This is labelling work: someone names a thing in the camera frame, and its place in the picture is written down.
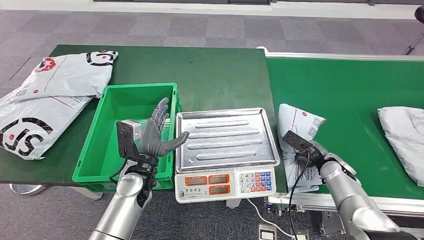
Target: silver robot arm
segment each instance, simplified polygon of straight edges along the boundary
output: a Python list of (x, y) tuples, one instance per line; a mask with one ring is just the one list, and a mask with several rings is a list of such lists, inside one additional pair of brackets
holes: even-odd
[[(159, 102), (143, 130), (139, 122), (123, 120), (116, 123), (119, 156), (125, 161), (117, 173), (109, 177), (116, 183), (116, 193), (107, 206), (89, 240), (130, 240), (140, 215), (152, 199), (156, 186), (159, 157), (175, 150), (189, 137), (162, 142), (161, 131), (169, 114), (168, 98)], [(120, 172), (119, 180), (113, 179)]]
[[(330, 159), (336, 159), (335, 154), (329, 155), (332, 155)], [(349, 168), (350, 166), (339, 158), (327, 161), (320, 170), (349, 239), (418, 240), (419, 238), (402, 231), (379, 209), (359, 181), (346, 174), (346, 169)]]
[(152, 192), (150, 192), (143, 206), (137, 202), (137, 196), (143, 190), (143, 185), (142, 176), (134, 172), (119, 179), (116, 193), (89, 240), (129, 240), (131, 238), (140, 215), (152, 199)]
[(356, 171), (339, 156), (290, 130), (282, 140), (296, 150), (298, 159), (307, 160), (308, 167), (318, 168), (350, 240), (419, 240), (379, 209), (355, 177)]

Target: green bin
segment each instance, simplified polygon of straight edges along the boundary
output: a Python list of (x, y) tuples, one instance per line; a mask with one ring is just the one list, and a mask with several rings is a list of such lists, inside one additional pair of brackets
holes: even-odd
[[(162, 130), (162, 141), (174, 139), (175, 117), (181, 109), (177, 84), (128, 84), (107, 86), (98, 103), (91, 127), (79, 155), (72, 180), (93, 192), (112, 192), (116, 185), (109, 180), (123, 164), (118, 153), (116, 122), (132, 119), (142, 127), (160, 100), (169, 98), (169, 119)], [(157, 185), (154, 190), (174, 188), (174, 153), (159, 158)]]

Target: black cord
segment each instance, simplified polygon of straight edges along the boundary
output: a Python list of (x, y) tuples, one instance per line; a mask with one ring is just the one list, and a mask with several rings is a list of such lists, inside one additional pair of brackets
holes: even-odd
[(296, 181), (294, 182), (293, 187), (291, 188), (290, 200), (288, 201), (288, 218), (290, 219), (290, 227), (291, 227), (291, 230), (293, 231), (293, 235), (294, 235), (294, 238), (295, 238), (296, 240), (298, 240), (298, 236), (296, 235), (295, 225), (293, 224), (293, 219), (292, 219), (292, 198), (293, 198), (293, 193), (295, 192), (296, 185), (298, 184), (298, 182), (299, 182), (299, 180), (301, 179), (301, 177), (304, 175), (304, 172), (305, 172), (305, 170), (306, 170), (306, 168), (307, 168), (308, 164), (309, 164), (309, 151), (307, 151), (307, 161), (306, 161), (306, 165), (305, 165), (305, 167), (303, 168), (303, 170), (302, 170), (302, 172), (300, 173), (300, 175), (299, 175), (299, 176), (297, 176), (297, 179), (296, 179)]
[(125, 153), (125, 160), (123, 161), (122, 166), (120, 166), (118, 171), (116, 171), (114, 174), (109, 176), (109, 180), (112, 181), (114, 184), (118, 185), (118, 182), (114, 179), (114, 177), (118, 175), (122, 171), (122, 169), (124, 169), (125, 165), (127, 164), (127, 161), (128, 161), (128, 158), (127, 158), (127, 154)]

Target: scale control panel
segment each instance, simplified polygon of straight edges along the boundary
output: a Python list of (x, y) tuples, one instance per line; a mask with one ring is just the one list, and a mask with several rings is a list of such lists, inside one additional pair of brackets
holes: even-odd
[(275, 194), (273, 167), (178, 173), (175, 198), (179, 203), (266, 197)]

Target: polybag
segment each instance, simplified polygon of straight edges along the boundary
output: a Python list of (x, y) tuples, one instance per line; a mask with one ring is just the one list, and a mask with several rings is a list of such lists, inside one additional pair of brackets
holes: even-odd
[(12, 96), (12, 101), (51, 96), (96, 96), (112, 75), (116, 51), (45, 57)]
[(391, 106), (377, 110), (385, 137), (408, 176), (424, 187), (424, 110)]
[[(305, 167), (303, 161), (295, 159), (295, 150), (283, 141), (284, 135), (291, 130), (306, 141), (311, 141), (317, 134), (318, 129), (324, 123), (325, 118), (314, 115), (288, 104), (280, 104), (278, 109), (278, 141), (282, 150), (282, 158), (285, 168), (287, 186), (291, 188)], [(320, 173), (316, 166), (307, 167), (303, 177), (296, 185), (295, 193), (316, 191), (322, 184)]]
[(45, 57), (0, 99), (0, 147), (38, 160), (112, 76), (115, 51)]

